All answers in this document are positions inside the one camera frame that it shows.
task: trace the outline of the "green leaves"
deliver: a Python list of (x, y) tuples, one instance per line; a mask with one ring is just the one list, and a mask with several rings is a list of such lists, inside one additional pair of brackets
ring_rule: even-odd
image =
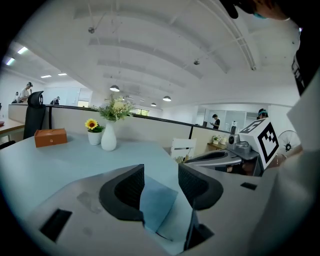
[(110, 105), (106, 107), (92, 107), (99, 112), (100, 116), (109, 121), (124, 120), (127, 116), (132, 116), (131, 110), (134, 105), (130, 102), (124, 102), (122, 98), (114, 99), (111, 95)]
[(101, 133), (104, 129), (105, 129), (104, 126), (100, 126), (100, 125), (98, 124), (98, 126), (97, 126), (96, 128), (94, 128), (94, 129), (92, 129), (92, 130), (88, 129), (88, 132), (89, 132), (89, 133)]

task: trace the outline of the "potted plant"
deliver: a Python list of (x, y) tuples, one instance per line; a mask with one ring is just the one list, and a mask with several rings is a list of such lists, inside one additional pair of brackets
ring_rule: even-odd
[(101, 139), (101, 147), (106, 151), (112, 151), (117, 146), (117, 138), (114, 131), (114, 123), (118, 120), (124, 120), (132, 116), (131, 111), (134, 105), (130, 102), (123, 101), (123, 98), (114, 99), (111, 95), (109, 105), (104, 107), (93, 107), (104, 119), (106, 119), (105, 130)]
[(91, 145), (100, 144), (104, 127), (99, 125), (98, 122), (92, 118), (88, 119), (84, 125), (87, 128), (89, 143)]
[(213, 143), (213, 144), (218, 145), (218, 144), (219, 144), (219, 141), (220, 141), (219, 136), (214, 135), (214, 136), (212, 137), (212, 143)]

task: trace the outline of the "orange box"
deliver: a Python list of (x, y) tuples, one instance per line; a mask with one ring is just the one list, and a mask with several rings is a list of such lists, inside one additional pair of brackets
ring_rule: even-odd
[(37, 148), (68, 142), (65, 129), (36, 130), (34, 141)]

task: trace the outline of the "white chair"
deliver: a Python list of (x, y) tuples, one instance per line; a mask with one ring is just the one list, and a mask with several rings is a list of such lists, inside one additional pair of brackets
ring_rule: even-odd
[(174, 138), (170, 150), (170, 156), (173, 159), (178, 157), (185, 158), (187, 155), (189, 158), (194, 157), (196, 149), (197, 139), (185, 139), (185, 138)]

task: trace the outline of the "desk partition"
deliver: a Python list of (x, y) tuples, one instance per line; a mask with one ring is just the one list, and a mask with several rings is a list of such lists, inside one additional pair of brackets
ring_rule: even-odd
[[(11, 104), (8, 109), (8, 117), (18, 122), (25, 122), (26, 104)], [(105, 125), (106, 120), (97, 111), (83, 107), (73, 106), (47, 106), (43, 121), (43, 129), (65, 128), (68, 132), (86, 134), (86, 120), (93, 118), (99, 124)], [(114, 124), (115, 135), (120, 140), (128, 141), (156, 141), (168, 153), (174, 138), (197, 139), (195, 154), (206, 151), (207, 143), (213, 135), (228, 137), (228, 132), (217, 131), (211, 128), (201, 127), (189, 123), (177, 122), (151, 116), (134, 114), (125, 120), (119, 120)]]

